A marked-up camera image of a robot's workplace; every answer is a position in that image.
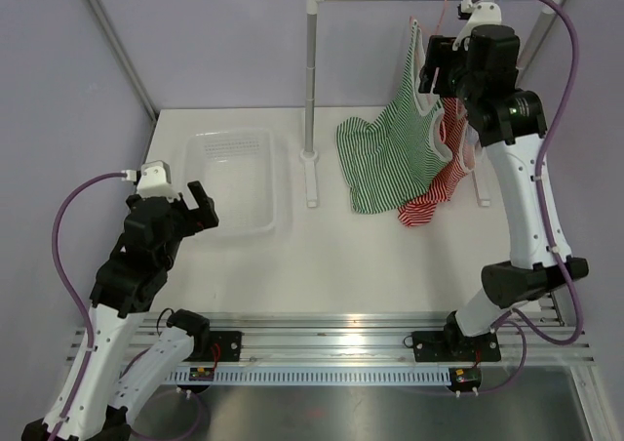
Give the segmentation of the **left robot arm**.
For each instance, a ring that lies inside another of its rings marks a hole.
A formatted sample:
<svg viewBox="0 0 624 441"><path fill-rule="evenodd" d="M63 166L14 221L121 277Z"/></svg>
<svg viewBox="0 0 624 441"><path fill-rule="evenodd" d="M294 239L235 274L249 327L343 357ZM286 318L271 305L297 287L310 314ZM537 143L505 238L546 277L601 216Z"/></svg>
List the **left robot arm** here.
<svg viewBox="0 0 624 441"><path fill-rule="evenodd" d="M181 241L217 227L215 202L197 180L187 185L197 206L181 196L137 192L127 200L123 232L97 271L82 306L84 336L50 412L30 422L24 440L127 440L148 399L183 360L203 359L211 348L210 321L180 309L137 361L122 365L129 343L155 296L165 286Z"/></svg>

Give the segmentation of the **pink wire hanger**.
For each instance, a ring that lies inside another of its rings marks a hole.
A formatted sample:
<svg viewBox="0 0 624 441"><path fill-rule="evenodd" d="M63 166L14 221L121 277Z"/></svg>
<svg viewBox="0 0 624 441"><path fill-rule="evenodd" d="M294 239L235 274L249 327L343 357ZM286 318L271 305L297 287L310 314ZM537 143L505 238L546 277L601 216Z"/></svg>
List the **pink wire hanger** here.
<svg viewBox="0 0 624 441"><path fill-rule="evenodd" d="M444 5L443 8L441 10L440 16L438 18L437 24L435 26L435 34L438 34L441 30L441 26L444 22L444 18L445 18L445 14L446 11L448 9L448 0L444 0ZM409 18L409 25L410 26L414 26L416 25L416 38L420 40L422 40L422 33L425 34L429 34L429 31L427 30L427 28L422 28L418 23L417 23L417 19L415 18L415 16L411 16ZM418 79L419 78L419 66L421 64L421 59L420 57L424 56L424 53L419 53L418 49L414 50L413 53L413 62L414 62L414 78ZM421 104L424 104L425 102L427 102L428 106L432 106L433 105L433 95L429 94L428 96L425 96L424 94L416 94L416 98L418 100L422 100ZM439 128L438 128L438 135L440 137L441 143L444 143L446 141L447 138L447 131L446 131L446 124L445 121L442 120L439 123Z"/></svg>

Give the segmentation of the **green striped tank top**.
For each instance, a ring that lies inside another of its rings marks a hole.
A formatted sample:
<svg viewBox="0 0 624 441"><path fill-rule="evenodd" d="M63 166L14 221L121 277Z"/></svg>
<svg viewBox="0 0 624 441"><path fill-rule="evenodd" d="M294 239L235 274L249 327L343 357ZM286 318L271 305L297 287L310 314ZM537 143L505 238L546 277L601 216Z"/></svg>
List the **green striped tank top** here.
<svg viewBox="0 0 624 441"><path fill-rule="evenodd" d="M418 91L424 62L423 33L409 22L404 69L394 98L371 122L350 117L336 128L336 148L352 211L374 215L396 210L426 193L451 161L441 129L440 97Z"/></svg>

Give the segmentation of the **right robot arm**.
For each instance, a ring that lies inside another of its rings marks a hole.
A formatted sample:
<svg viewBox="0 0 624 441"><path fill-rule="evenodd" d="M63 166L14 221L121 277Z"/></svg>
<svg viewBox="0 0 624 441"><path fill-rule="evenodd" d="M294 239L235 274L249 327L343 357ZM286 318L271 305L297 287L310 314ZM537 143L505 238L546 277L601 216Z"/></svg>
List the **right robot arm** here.
<svg viewBox="0 0 624 441"><path fill-rule="evenodd" d="M510 258L486 265L481 290L444 328L413 332L418 362L498 362L496 329L520 306L586 277L558 224L548 180L547 126L539 96L516 85L520 39L505 25L482 24L465 38L434 35L419 90L455 98L495 171L508 222Z"/></svg>

